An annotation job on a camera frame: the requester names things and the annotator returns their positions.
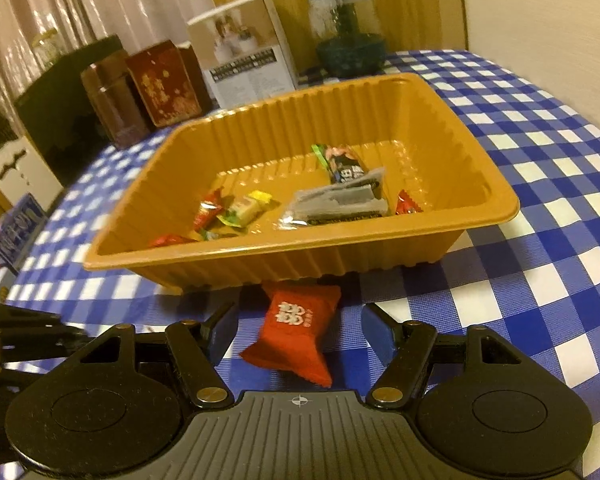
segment red wrapper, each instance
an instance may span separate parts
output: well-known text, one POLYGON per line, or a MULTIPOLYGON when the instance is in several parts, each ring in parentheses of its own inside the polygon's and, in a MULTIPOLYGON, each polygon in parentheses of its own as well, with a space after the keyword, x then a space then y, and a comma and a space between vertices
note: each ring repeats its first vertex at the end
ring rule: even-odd
POLYGON ((206 229, 224 208, 222 207, 222 188, 213 190, 200 202, 198 214, 193 221, 193 230, 198 232, 206 229))
POLYGON ((241 357, 260 368, 288 370, 320 386, 331 386, 331 374, 318 349, 340 301, 334 285, 269 284, 271 298, 258 340, 241 357))
POLYGON ((422 213, 422 209, 416 204, 405 190, 398 193, 398 205, 395 208, 397 215, 410 213, 422 213))
POLYGON ((191 242, 195 242, 195 240, 180 235, 170 234, 161 236, 160 238, 156 238, 153 242, 149 244, 149 247, 169 247, 170 245, 189 244, 191 242))

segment orange plastic tray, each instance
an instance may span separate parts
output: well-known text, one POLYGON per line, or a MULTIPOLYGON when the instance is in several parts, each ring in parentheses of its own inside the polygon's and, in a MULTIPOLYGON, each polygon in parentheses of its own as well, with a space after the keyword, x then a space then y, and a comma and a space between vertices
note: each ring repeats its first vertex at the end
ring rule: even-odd
POLYGON ((439 260, 465 229, 508 221, 519 208, 487 153, 423 79, 376 76, 179 127, 126 191, 84 267, 218 288, 414 266, 439 260), (405 189, 424 212, 278 230, 294 192, 329 183, 313 143, 350 144, 367 168, 386 168, 392 210, 405 189), (164 234, 187 235, 200 199, 218 186, 234 196, 266 191, 280 205, 240 237, 147 248, 164 234))

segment candy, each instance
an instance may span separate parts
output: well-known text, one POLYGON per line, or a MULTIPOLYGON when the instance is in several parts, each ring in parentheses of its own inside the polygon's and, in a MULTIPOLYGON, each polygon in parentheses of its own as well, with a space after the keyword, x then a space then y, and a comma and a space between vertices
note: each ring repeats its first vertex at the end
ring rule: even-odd
POLYGON ((245 227, 258 216, 271 201, 271 195, 263 191, 251 191, 238 198, 219 220, 229 227, 245 227))
POLYGON ((422 209, 416 204, 405 190, 398 193, 398 205, 395 208, 397 215, 422 213, 422 209))
POLYGON ((149 247, 151 247, 151 248, 168 247, 170 245, 189 244, 192 242, 195 242, 195 240, 192 240, 191 238, 186 238, 186 237, 180 236, 180 235, 168 234, 168 235, 164 235, 159 238, 156 238, 153 242, 151 242, 149 244, 149 247))
POLYGON ((349 182, 366 173, 350 146, 313 144, 312 150, 324 168, 331 173, 332 182, 349 182))
POLYGON ((288 370, 320 386, 331 386, 331 374, 318 350, 340 301, 334 285, 267 284, 271 299, 258 340, 241 357, 260 368, 288 370))
POLYGON ((200 208, 198 214, 193 221, 193 230, 200 231, 200 229, 206 229, 209 224, 216 218, 223 210, 222 208, 222 188, 213 190, 206 195, 200 202, 200 208))

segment blue checkered tablecloth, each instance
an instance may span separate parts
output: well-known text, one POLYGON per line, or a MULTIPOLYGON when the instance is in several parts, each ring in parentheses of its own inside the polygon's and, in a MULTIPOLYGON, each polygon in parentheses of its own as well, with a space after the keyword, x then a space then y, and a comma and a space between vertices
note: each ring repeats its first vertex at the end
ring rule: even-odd
MULTIPOLYGON (((600 479, 600 131, 529 81, 469 52, 398 53, 384 71, 417 73, 436 89, 500 167, 522 211, 507 224, 465 232, 438 264, 319 280, 340 285, 343 293, 325 342, 333 387, 364 396, 382 372, 360 330, 365 302, 440 332, 486 324, 585 400, 595 427, 582 472, 600 479)), ((306 82, 333 81, 312 72, 306 82)), ((117 322, 158 330, 179 319, 202 319, 235 300, 238 335, 218 367, 234 394, 312 389, 292 374, 261 370, 238 356, 256 340, 268 307, 259 286, 181 297, 126 270, 82 268, 94 234, 169 133, 157 132, 123 152, 103 151, 53 213, 8 302, 56 312, 96 335, 117 322)), ((4 469, 7 478, 14 472, 13 465, 4 469)))

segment clear plastic packet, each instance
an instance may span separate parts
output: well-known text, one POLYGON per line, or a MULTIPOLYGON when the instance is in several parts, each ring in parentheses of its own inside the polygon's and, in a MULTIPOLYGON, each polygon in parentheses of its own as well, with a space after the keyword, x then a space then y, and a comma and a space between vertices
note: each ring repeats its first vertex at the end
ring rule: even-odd
POLYGON ((229 227, 246 227, 266 209, 271 202, 271 198, 269 193, 258 190, 251 191, 248 195, 237 198, 218 219, 229 227))
POLYGON ((220 233, 214 233, 211 231, 207 231, 206 229, 200 229, 200 231, 198 232, 198 234, 200 236, 202 236, 202 239, 205 242, 208 242, 210 240, 222 240, 223 238, 234 238, 237 237, 237 234, 220 234, 220 233))
POLYGON ((346 183, 296 192, 278 221, 279 229, 291 230, 387 215, 387 200, 377 198, 383 175, 384 168, 379 168, 346 183))

